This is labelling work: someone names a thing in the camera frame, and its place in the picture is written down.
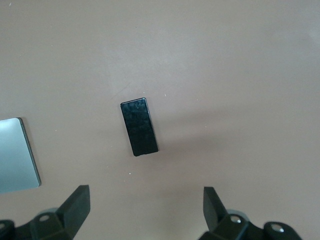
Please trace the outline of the silver laptop with apple logo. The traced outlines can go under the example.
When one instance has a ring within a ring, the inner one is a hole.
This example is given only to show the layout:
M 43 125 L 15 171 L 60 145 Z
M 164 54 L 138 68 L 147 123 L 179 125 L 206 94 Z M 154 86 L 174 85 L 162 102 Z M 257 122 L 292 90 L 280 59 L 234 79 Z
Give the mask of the silver laptop with apple logo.
M 41 184 L 23 119 L 0 120 L 0 194 L 34 189 Z

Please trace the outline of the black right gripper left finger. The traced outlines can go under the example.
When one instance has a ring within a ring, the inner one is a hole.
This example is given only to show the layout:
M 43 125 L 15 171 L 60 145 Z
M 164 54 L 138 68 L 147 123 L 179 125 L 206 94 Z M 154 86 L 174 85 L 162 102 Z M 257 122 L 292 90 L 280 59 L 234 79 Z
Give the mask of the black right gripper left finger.
M 90 213 L 90 187 L 80 185 L 55 209 L 30 222 L 32 240 L 73 240 Z

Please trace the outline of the black smartphone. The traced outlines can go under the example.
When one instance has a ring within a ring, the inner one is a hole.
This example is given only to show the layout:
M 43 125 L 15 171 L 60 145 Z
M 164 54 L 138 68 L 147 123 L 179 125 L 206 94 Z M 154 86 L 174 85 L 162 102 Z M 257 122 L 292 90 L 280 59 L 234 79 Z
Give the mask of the black smartphone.
M 126 131 L 135 157 L 159 151 L 146 98 L 120 104 Z

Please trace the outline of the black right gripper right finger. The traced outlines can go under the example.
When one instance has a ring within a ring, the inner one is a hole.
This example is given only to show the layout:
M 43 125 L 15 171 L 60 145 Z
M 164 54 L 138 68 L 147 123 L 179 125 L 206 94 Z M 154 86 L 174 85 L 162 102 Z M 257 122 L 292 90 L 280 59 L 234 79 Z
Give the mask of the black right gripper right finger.
M 265 240 L 243 212 L 225 208 L 213 187 L 203 189 L 203 215 L 208 231 L 199 240 Z

